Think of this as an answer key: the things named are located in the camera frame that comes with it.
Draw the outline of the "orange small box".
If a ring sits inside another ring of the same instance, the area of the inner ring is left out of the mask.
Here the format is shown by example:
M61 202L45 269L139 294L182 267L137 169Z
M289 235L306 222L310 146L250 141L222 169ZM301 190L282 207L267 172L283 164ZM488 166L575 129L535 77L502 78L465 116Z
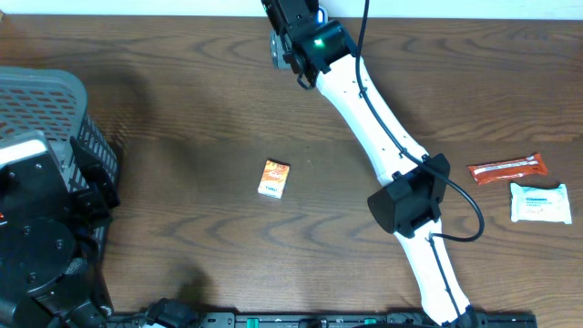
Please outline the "orange small box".
M280 199L283 195L291 166L268 159L257 191L263 196Z

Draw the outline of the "red chocolate bar wrapper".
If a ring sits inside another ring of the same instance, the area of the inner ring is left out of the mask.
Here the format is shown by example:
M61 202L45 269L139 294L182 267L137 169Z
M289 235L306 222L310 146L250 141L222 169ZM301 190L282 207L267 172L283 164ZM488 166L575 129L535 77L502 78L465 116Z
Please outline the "red chocolate bar wrapper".
M519 159L470 165L468 170L477 185L548 174L548 168L539 153Z

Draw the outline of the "teal wet wipes pack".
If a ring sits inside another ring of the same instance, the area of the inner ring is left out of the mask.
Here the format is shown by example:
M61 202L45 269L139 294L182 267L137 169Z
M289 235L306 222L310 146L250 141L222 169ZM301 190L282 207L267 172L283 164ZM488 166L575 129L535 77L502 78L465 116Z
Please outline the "teal wet wipes pack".
M570 225L572 216L565 184L553 189L541 189L510 183L511 214L513 222L545 221Z

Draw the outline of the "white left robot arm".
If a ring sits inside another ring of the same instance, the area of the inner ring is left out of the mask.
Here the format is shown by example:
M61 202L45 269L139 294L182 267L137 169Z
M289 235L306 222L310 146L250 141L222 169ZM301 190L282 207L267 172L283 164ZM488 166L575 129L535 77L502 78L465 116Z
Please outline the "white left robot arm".
M104 327L113 312L93 234L111 222L118 194L102 161L70 144L85 190L67 188L43 133L1 143L4 327Z

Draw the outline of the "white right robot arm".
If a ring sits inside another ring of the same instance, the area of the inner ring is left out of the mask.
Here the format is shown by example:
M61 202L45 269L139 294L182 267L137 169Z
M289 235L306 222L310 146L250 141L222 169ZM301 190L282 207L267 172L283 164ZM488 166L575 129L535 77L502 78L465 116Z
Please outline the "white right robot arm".
M381 188L367 204L379 226L394 235L409 261L425 314L442 327L477 327L445 244L440 204L458 192L485 227L476 202L450 180L443 154L430 156L404 129L371 81L363 61L364 31L352 39L336 20L319 22L316 1L262 0L298 84L326 97L362 145Z

